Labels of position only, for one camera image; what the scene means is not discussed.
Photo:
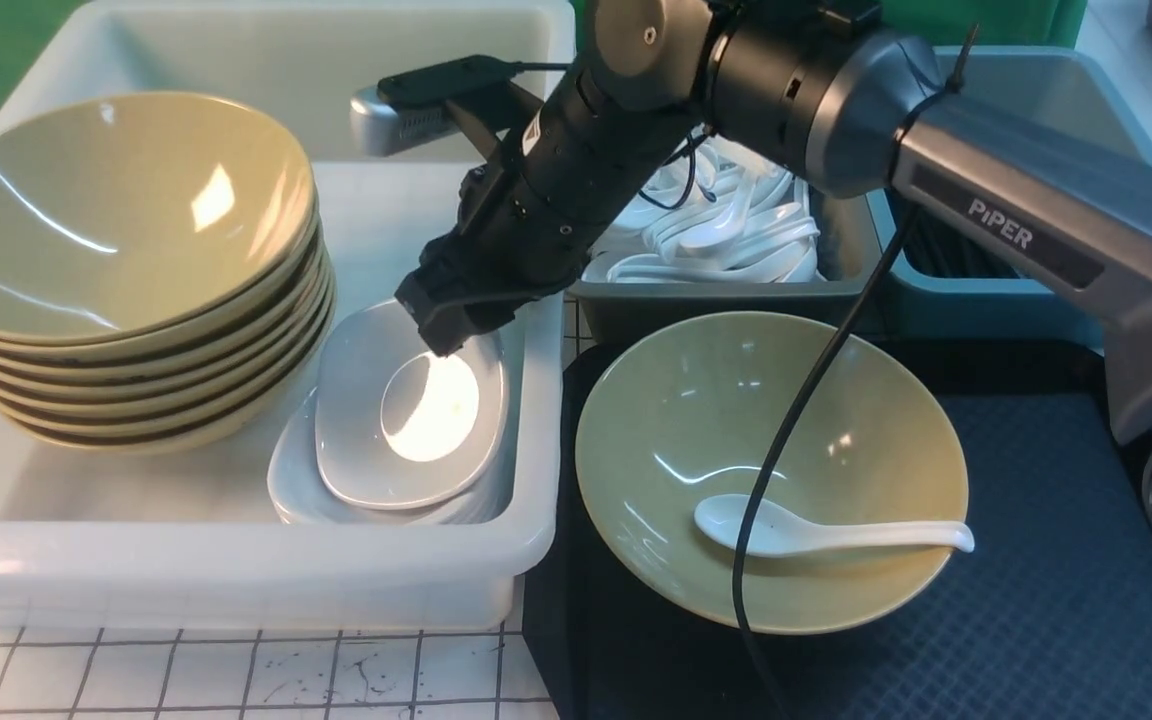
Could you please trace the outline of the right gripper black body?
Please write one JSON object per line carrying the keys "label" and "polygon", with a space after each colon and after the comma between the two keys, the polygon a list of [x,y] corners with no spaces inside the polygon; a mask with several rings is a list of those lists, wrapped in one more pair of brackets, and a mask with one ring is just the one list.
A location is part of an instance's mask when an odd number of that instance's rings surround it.
{"label": "right gripper black body", "polygon": [[653,97],[570,70],[548,99],[511,82],[449,97],[485,158],[456,222],[426,243],[396,300],[444,357],[579,278],[590,247],[698,123],[690,94]]}

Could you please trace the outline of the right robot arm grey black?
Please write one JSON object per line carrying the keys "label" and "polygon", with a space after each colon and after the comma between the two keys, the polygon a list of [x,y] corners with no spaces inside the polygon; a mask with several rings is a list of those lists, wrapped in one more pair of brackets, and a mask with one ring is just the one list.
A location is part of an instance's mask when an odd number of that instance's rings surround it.
{"label": "right robot arm grey black", "polygon": [[[692,129],[850,199],[905,197],[1091,314],[1111,430],[1152,432],[1152,167],[961,94],[876,1],[590,1],[550,99],[486,126],[457,222],[396,300],[431,351],[564,291]],[[1152,455],[1142,473],[1152,526]]]}

